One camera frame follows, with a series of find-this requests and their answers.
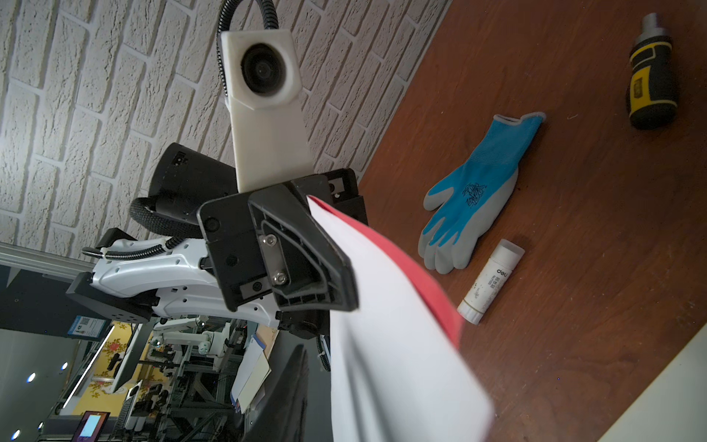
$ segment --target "blue glove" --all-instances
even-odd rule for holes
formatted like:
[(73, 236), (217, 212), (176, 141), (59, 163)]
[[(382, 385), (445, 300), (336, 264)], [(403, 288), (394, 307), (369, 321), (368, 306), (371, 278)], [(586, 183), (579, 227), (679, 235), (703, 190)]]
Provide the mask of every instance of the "blue glove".
[(467, 162), (427, 192), (425, 209), (442, 207), (422, 230), (417, 245), (425, 267), (447, 274), (469, 265), (477, 239), (513, 193), (518, 162), (544, 120), (543, 112), (520, 119), (494, 115)]

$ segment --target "silver bolt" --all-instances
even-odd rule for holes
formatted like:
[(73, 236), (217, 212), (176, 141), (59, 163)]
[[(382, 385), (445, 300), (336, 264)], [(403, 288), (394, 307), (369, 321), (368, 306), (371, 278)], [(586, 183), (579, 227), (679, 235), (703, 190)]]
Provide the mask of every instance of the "silver bolt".
[(272, 281), (276, 286), (281, 286), (287, 282), (287, 275), (285, 272), (277, 272), (275, 276), (272, 277)]
[(263, 244), (267, 244), (270, 247), (277, 244), (277, 237), (273, 234), (263, 237)]

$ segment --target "black logo on glove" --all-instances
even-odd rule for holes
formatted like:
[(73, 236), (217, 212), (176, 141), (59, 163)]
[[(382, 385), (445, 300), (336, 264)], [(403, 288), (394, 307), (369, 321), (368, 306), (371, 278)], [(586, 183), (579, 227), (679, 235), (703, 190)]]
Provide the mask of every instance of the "black logo on glove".
[(482, 186), (478, 182), (475, 182), (474, 184), (467, 184), (462, 191), (462, 195), (466, 195), (468, 197), (467, 206), (476, 206), (479, 201), (481, 201), (481, 196), (484, 194), (484, 189), (486, 189), (486, 186)]

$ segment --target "camera lens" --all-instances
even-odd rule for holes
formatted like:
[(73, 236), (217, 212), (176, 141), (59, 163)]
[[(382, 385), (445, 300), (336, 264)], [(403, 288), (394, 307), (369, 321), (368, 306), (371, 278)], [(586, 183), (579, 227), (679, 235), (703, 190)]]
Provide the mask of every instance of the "camera lens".
[(251, 46), (240, 64), (245, 84), (258, 95), (272, 95), (285, 80), (285, 66), (279, 54), (270, 46)]

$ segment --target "screen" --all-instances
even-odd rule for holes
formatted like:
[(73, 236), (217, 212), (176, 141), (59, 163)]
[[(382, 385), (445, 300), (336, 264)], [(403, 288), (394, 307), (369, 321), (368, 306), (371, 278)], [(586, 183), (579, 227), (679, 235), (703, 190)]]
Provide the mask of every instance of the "screen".
[(108, 412), (85, 412), (71, 442), (95, 442), (98, 440), (105, 421), (110, 416)]

